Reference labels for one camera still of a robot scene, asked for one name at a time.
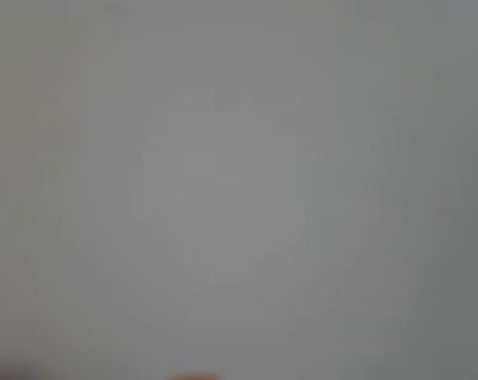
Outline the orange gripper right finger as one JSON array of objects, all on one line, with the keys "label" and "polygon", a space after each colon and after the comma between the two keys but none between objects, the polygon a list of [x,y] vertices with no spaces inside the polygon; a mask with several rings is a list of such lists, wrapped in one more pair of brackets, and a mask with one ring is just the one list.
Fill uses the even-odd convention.
[{"label": "orange gripper right finger", "polygon": [[185,373],[175,374],[168,380],[225,380],[222,376],[213,373]]}]

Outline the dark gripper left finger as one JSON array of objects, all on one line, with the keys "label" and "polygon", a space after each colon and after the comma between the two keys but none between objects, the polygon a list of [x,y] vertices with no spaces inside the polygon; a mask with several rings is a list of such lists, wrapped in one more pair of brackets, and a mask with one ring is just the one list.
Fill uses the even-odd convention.
[{"label": "dark gripper left finger", "polygon": [[37,380],[40,372],[30,362],[16,358],[0,358],[0,380]]}]

